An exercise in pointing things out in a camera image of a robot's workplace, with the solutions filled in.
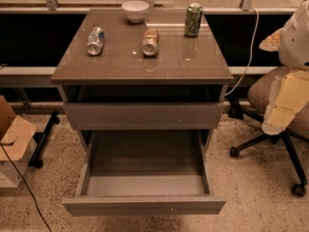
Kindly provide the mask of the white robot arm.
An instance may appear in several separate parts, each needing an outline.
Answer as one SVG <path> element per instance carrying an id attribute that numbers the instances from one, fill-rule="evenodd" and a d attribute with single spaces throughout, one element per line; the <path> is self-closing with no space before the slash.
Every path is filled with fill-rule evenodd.
<path id="1" fill-rule="evenodd" d="M 260 49 L 277 51 L 279 61 L 292 72 L 276 76 L 262 130 L 275 135 L 284 131 L 309 102 L 309 0 L 305 0 L 285 25 L 260 43 Z"/>

